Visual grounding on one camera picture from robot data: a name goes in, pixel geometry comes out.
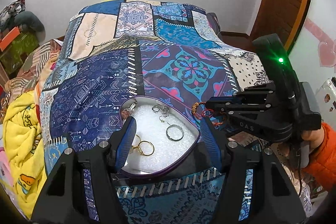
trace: yellow towel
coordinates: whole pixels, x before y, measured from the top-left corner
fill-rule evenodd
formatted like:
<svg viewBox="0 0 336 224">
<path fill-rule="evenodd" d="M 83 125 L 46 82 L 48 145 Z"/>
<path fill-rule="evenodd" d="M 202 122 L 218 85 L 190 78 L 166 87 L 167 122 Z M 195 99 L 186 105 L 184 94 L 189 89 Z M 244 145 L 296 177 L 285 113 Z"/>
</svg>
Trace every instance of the yellow towel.
<svg viewBox="0 0 336 224">
<path fill-rule="evenodd" d="M 9 105 L 3 122 L 3 144 L 19 206 L 30 219 L 47 179 L 33 90 L 23 93 Z"/>
</svg>

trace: silver bolt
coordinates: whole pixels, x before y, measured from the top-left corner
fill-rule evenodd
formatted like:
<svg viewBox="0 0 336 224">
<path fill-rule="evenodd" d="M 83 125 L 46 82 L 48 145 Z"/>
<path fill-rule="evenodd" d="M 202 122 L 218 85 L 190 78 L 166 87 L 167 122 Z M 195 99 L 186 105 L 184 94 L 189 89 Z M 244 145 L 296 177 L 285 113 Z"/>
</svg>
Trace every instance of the silver bolt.
<svg viewBox="0 0 336 224">
<path fill-rule="evenodd" d="M 101 148 L 107 147 L 108 145 L 109 145 L 109 143 L 107 141 L 102 141 L 102 142 L 99 143 L 99 146 Z"/>
<path fill-rule="evenodd" d="M 228 145 L 229 147 L 231 147 L 231 148 L 236 148 L 236 147 L 238 146 L 238 144 L 237 144 L 236 142 L 234 142 L 234 141 L 229 141 L 229 142 L 227 143 L 227 145 Z"/>
<path fill-rule="evenodd" d="M 72 153 L 72 148 L 68 147 L 64 150 L 64 154 L 69 155 Z"/>
<path fill-rule="evenodd" d="M 272 155 L 272 154 L 273 154 L 273 150 L 270 149 L 269 147 L 266 147 L 266 148 L 264 149 L 264 152 L 265 152 L 267 155 Z"/>
</svg>

